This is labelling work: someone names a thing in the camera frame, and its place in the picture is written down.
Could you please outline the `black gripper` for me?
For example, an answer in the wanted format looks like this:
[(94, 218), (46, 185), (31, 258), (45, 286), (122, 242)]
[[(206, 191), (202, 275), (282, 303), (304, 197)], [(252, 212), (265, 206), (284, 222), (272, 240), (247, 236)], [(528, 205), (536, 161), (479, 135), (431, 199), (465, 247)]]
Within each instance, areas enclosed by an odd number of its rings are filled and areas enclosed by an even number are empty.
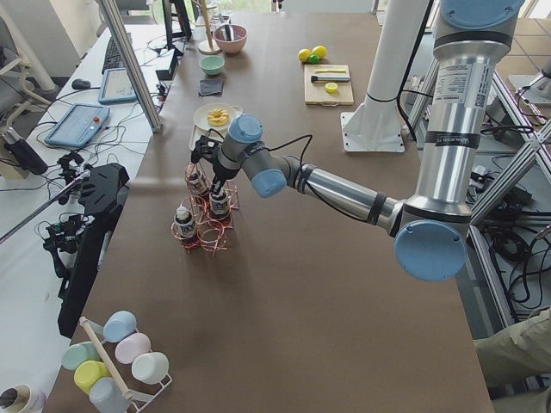
[(231, 170), (223, 166), (218, 161), (212, 163), (214, 178), (210, 188), (210, 194), (224, 197), (224, 184), (231, 178)]

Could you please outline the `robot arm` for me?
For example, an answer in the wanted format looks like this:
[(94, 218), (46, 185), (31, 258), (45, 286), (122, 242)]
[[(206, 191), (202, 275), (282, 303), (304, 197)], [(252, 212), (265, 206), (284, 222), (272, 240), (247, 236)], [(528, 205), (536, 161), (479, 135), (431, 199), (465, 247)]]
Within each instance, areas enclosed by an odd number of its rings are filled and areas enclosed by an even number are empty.
[(518, 1), (392, 1), (375, 53), (363, 103), (341, 119), (350, 151), (399, 148), (409, 124), (400, 95), (431, 12), (436, 85), (414, 193), (405, 200), (362, 187), (300, 157), (279, 157), (265, 146), (260, 121), (241, 114), (207, 154), (218, 193), (244, 172), (263, 198), (286, 187), (324, 202), (357, 221), (383, 228), (400, 266), (413, 277), (441, 281), (457, 275), (467, 257), (471, 211), (466, 202), (486, 101), (496, 64), (510, 51)]

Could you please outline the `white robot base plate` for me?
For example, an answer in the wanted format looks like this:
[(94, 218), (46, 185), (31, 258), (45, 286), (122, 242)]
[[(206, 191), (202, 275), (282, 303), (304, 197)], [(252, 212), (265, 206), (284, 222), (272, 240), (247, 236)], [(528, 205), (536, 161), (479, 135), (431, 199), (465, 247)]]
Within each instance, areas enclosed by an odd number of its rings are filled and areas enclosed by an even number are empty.
[(388, 119), (377, 115), (373, 119), (353, 112), (339, 115), (344, 150), (347, 152), (396, 152), (405, 151), (401, 137), (401, 122), (397, 114)]

